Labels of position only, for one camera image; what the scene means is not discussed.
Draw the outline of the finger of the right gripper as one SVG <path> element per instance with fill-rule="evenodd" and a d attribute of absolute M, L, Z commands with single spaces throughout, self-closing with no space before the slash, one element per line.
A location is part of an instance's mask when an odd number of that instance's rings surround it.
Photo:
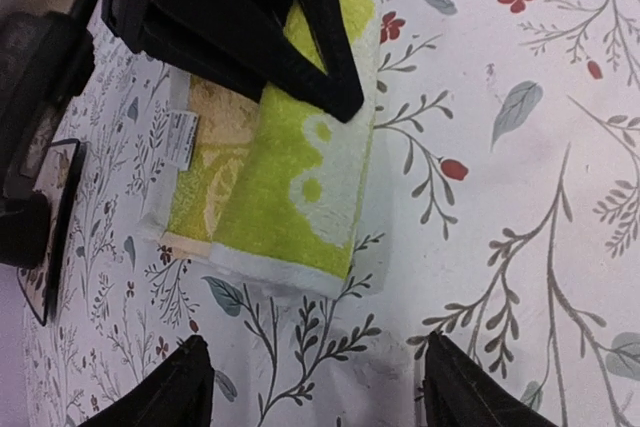
<path fill-rule="evenodd" d="M 249 1 L 263 16 L 246 45 L 264 88 L 276 87 L 340 122 L 353 119 L 364 88 L 340 0 Z M 246 98 L 257 101 L 262 93 Z"/>

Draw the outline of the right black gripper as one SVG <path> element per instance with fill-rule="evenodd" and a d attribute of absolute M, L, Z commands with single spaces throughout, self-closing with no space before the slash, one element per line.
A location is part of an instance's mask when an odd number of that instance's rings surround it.
<path fill-rule="evenodd" d="M 249 0 L 102 0 L 102 19 L 134 53 L 245 97 L 266 85 L 246 45 L 263 19 Z"/>

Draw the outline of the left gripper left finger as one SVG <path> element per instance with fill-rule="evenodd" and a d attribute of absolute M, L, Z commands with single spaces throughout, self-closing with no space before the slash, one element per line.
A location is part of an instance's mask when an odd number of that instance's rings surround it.
<path fill-rule="evenodd" d="M 214 377 L 206 341 L 192 335 L 132 391 L 83 425 L 208 426 Z"/>

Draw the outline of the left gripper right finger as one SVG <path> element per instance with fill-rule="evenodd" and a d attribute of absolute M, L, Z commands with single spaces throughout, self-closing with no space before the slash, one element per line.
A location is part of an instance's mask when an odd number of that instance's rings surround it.
<path fill-rule="evenodd" d="M 447 336 L 428 336 L 423 380 L 429 426 L 519 427 L 552 423 L 504 390 Z"/>

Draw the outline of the yellow-green patterned towel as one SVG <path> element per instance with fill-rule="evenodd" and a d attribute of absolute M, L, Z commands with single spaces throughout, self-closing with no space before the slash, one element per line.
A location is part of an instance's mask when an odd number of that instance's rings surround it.
<path fill-rule="evenodd" d="M 139 221 L 143 237 L 276 295 L 340 294 L 366 183 L 379 52 L 374 1 L 340 8 L 364 93 L 349 122 L 275 86 L 251 101 L 173 73 L 166 171 Z"/>

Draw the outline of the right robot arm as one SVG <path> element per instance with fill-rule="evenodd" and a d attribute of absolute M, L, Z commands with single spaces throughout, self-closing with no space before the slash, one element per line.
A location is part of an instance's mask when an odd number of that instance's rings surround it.
<path fill-rule="evenodd" d="M 267 84 L 341 122 L 364 102 L 339 0 L 74 0 L 66 13 L 1 19 L 1 248 L 43 260 L 51 207 L 35 181 L 69 102 L 94 70 L 95 10 L 135 53 L 257 100 Z"/>

